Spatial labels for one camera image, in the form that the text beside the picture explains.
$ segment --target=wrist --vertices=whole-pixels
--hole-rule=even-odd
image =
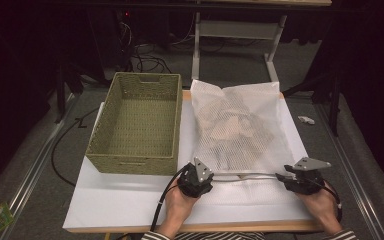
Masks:
[[[321,216],[317,220],[328,235],[334,235],[343,230],[335,216]]]
[[[165,219],[163,223],[158,227],[157,233],[162,234],[170,239],[174,239],[177,232],[179,232],[180,227],[183,222],[175,219]]]

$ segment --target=white mesh sheet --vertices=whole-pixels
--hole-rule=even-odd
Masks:
[[[221,89],[194,80],[191,93],[199,132],[194,156],[214,173],[286,174],[283,165],[294,164],[279,115],[279,83]],[[294,200],[276,179],[213,182],[213,186],[201,204],[256,205]]]

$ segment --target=wire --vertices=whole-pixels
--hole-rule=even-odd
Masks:
[[[142,56],[137,54],[137,56],[132,56],[132,57],[137,58],[139,60],[139,62],[136,64],[136,68],[140,72],[144,72],[144,71],[149,72],[149,71],[155,70],[158,66],[162,66],[162,70],[160,71],[161,73],[164,72],[165,70],[167,70],[169,73],[172,73],[170,68],[167,66],[167,63],[165,62],[165,60],[162,58],[154,57],[148,54],[142,55]],[[151,66],[150,68],[144,69],[144,63],[146,62],[152,62],[152,63],[155,63],[155,65]]]
[[[173,178],[170,180],[170,182],[167,184],[167,187],[164,189],[164,192],[161,194],[161,197],[160,197],[160,201],[158,202],[158,205],[157,205],[157,209],[155,209],[155,214],[154,214],[154,219],[152,220],[152,225],[151,225],[151,229],[150,231],[153,232],[155,230],[155,226],[157,225],[157,221],[158,221],[158,215],[160,214],[160,211],[161,211],[161,207],[163,205],[163,202],[164,202],[164,199],[165,199],[165,196],[166,194],[168,193],[168,191],[170,191],[173,187],[176,187],[176,186],[173,186],[173,187],[170,187],[171,184],[174,182],[174,180],[176,180],[177,176],[179,176],[179,174],[181,174],[185,168],[186,168],[187,165],[185,165],[184,167],[182,167],[182,169],[180,169],[176,174],[174,174]]]
[[[337,210],[338,210],[337,215],[336,215],[336,219],[338,220],[338,222],[341,222],[341,220],[342,220],[342,204],[341,204],[341,200],[339,199],[338,192],[335,190],[335,188],[332,186],[332,184],[330,184],[327,180],[324,180],[329,185],[329,187],[331,187],[333,189],[333,191],[330,190],[329,188],[327,188],[326,186],[320,185],[319,183],[317,183],[313,180],[310,180],[307,178],[305,178],[304,180],[311,182],[312,184],[315,184],[315,185],[321,187],[322,189],[326,190],[330,194],[332,194],[332,196],[335,198]]]
[[[194,48],[194,43],[191,42],[193,38],[189,38],[183,42],[176,43],[175,45],[172,45],[173,48],[179,49],[179,50],[189,50]]]
[[[226,43],[230,44],[230,45],[236,45],[236,46],[241,46],[241,47],[249,47],[249,46],[252,46],[254,44],[257,44],[261,41],[263,41],[262,39],[251,39],[249,40],[250,42],[249,43],[238,43],[238,42],[232,42],[232,41],[229,41],[229,40],[236,40],[236,38],[229,38],[229,39],[225,39]]]
[[[58,144],[60,143],[60,141],[62,140],[62,138],[79,122],[82,122],[84,118],[86,118],[87,116],[89,116],[90,114],[92,114],[93,112],[95,112],[96,110],[98,110],[98,108],[95,108],[93,109],[92,111],[86,113],[85,115],[83,115],[81,118],[76,118],[76,121],[70,126],[68,127],[62,134],[61,136],[58,138],[58,140],[56,141],[54,147],[52,148],[52,152],[51,152],[51,164],[52,164],[52,169],[54,170],[55,174],[61,179],[63,180],[64,182],[66,182],[67,184],[75,187],[76,184],[71,182],[70,180],[66,179],[65,177],[63,177],[57,170],[56,166],[55,166],[55,150],[57,149],[57,146]]]
[[[119,22],[119,24],[124,26],[124,33],[121,36],[120,43],[122,43],[122,39],[124,39],[124,36],[126,35],[126,30],[129,30],[129,42],[127,43],[127,46],[130,46],[132,43],[132,29],[129,27],[129,25],[125,24],[124,22]]]
[[[118,238],[116,238],[114,240],[122,240],[124,237],[127,237],[129,235],[130,235],[130,233],[126,233],[126,234],[123,234],[122,236],[120,236],[120,237],[118,237]]]
[[[186,33],[185,37],[182,40],[178,41],[178,42],[171,43],[171,45],[177,45],[177,44],[180,44],[180,43],[183,43],[183,42],[187,42],[187,41],[193,39],[193,37],[189,37],[189,35],[192,32],[192,28],[193,28],[194,22],[195,22],[195,13],[192,14],[191,26],[189,27],[189,31],[188,31],[188,33]]]
[[[139,48],[148,47],[148,46],[152,47],[151,50],[148,50],[147,52],[143,52],[143,53],[140,53],[140,54],[149,54],[149,53],[155,51],[155,44],[143,43],[143,44],[139,44],[139,45],[135,46],[136,54],[139,55]]]
[[[201,46],[199,47],[199,50],[201,50],[202,52],[206,52],[206,53],[215,53],[215,52],[218,52],[221,49],[223,49],[225,45],[226,45],[226,41],[221,41],[221,45],[218,48],[214,49],[214,50],[205,50]]]
[[[261,177],[254,177],[254,178],[243,178],[243,179],[235,179],[235,180],[217,180],[217,179],[213,179],[213,182],[219,182],[219,183],[230,183],[230,182],[242,182],[242,181],[247,181],[247,180],[273,180],[273,179],[276,179],[276,178],[273,178],[273,177],[264,177],[264,178],[261,178]]]

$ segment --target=metal rail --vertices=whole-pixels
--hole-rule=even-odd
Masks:
[[[342,164],[341,167],[345,173],[345,179],[348,182],[348,185],[354,195],[358,207],[360,208],[363,218],[366,221],[366,224],[373,236],[373,239],[384,240],[384,229],[382,227],[382,224],[380,223],[377,214],[373,209],[373,205],[370,198],[367,196],[366,191],[358,180],[354,168],[351,165],[351,162],[349,161],[345,150],[342,147],[341,142],[339,141],[339,138],[334,135],[328,125],[328,116],[326,110],[323,108],[323,106],[319,104],[316,104],[314,106],[316,112],[322,119],[321,122],[323,123],[326,131],[328,132],[332,143],[336,149],[336,152],[339,155],[339,160]]]
[[[48,158],[49,152],[51,151],[52,147],[55,145],[57,136],[61,131],[61,129],[63,128],[63,126],[65,125],[67,115],[73,109],[73,106],[75,105],[77,100],[78,100],[78,97],[75,97],[74,94],[70,94],[66,102],[68,106],[66,114],[61,119],[61,121],[54,126],[54,129],[51,135],[46,140],[38,156],[36,157],[36,160],[34,161],[33,165],[30,167],[29,171],[24,177],[23,182],[21,183],[16,194],[11,200],[9,204],[9,208],[11,210],[11,213],[14,216],[14,221],[11,225],[9,225],[4,231],[0,233],[0,240],[10,239],[11,232],[16,226],[17,220],[20,217],[21,213],[23,212],[23,209],[26,206],[27,201],[30,198],[30,195],[32,194],[36,186],[36,183],[38,182],[43,172],[43,169],[45,168],[46,163],[48,162],[47,160],[49,159]]]

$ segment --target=metal frame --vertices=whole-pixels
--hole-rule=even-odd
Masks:
[[[272,47],[269,53],[264,53],[267,71],[272,82],[279,82],[273,58],[279,45],[285,27],[286,15],[282,15],[278,23],[253,23],[201,20],[201,13],[195,15],[195,46],[192,58],[192,80],[199,79],[200,51],[199,40],[201,37],[234,37],[246,39],[271,40]]]

